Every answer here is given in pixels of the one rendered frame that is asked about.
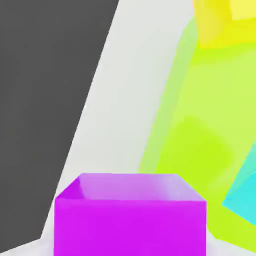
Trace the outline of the small magenta cube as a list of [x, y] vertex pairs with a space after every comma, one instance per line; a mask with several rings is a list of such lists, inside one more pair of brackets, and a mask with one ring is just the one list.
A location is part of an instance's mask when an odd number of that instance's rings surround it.
[[82, 173], [54, 202], [53, 256], [207, 256], [207, 203], [177, 174]]

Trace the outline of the small cyan cube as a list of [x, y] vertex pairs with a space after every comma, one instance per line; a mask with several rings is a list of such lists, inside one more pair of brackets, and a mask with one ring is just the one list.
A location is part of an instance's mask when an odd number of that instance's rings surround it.
[[256, 226], [256, 141], [237, 173], [222, 205]]

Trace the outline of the small yellow cube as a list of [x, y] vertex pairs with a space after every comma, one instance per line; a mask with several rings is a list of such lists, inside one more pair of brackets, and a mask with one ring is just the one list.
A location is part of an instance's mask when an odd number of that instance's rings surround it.
[[193, 0], [204, 49], [256, 42], [256, 0]]

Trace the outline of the large lime green box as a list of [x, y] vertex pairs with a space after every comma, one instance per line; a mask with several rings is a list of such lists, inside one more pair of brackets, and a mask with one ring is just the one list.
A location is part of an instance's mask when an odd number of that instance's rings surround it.
[[256, 142], [256, 43], [203, 49], [183, 30], [140, 166], [175, 173], [207, 202], [207, 228], [256, 256], [256, 225], [222, 205]]

